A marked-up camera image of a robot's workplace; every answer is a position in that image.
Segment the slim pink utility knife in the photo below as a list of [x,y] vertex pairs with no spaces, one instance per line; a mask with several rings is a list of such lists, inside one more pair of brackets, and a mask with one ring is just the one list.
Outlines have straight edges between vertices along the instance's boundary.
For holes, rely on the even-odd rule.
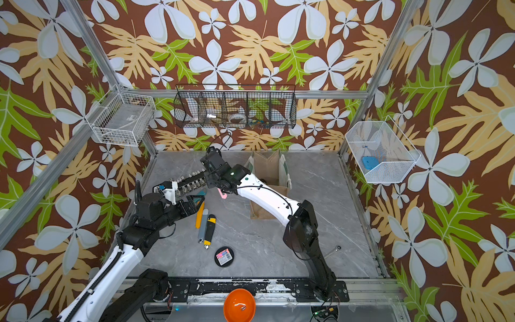
[[219,192],[219,194],[220,194],[222,199],[226,199],[227,198],[227,195],[221,189],[218,189],[218,192]]

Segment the orange utility knife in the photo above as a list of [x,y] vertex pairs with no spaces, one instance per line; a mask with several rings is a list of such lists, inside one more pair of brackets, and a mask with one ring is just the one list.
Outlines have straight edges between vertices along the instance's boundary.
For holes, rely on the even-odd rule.
[[205,202],[202,201],[200,203],[200,207],[199,207],[197,215],[196,215],[195,227],[197,229],[201,228],[201,223],[202,223],[204,209],[205,209]]

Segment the green christmas burlap pouch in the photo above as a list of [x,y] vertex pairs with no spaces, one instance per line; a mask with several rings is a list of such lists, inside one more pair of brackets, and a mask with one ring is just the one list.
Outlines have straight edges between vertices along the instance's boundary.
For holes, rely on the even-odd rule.
[[292,189],[286,157],[280,151],[275,151],[269,156],[252,152],[245,167],[251,170],[261,182],[285,197]]

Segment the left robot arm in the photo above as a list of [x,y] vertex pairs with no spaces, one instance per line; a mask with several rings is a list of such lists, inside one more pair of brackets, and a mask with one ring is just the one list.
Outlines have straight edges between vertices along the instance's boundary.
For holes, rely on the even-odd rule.
[[159,240],[161,230],[199,213],[204,200],[202,195],[193,195],[172,203],[161,193],[136,197],[134,220],[117,233],[109,259],[57,321],[127,321],[144,303],[165,299],[168,275],[155,269],[144,272],[120,298],[114,295]]

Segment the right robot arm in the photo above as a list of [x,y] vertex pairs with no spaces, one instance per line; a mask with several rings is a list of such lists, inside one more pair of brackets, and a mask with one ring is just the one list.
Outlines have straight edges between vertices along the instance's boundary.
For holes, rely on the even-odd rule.
[[335,294],[337,278],[319,245],[318,221],[312,203],[290,199],[277,192],[241,164],[230,166],[221,150],[209,147],[201,158],[209,188],[246,198],[272,214],[284,227],[283,242],[308,269],[312,291],[320,301]]

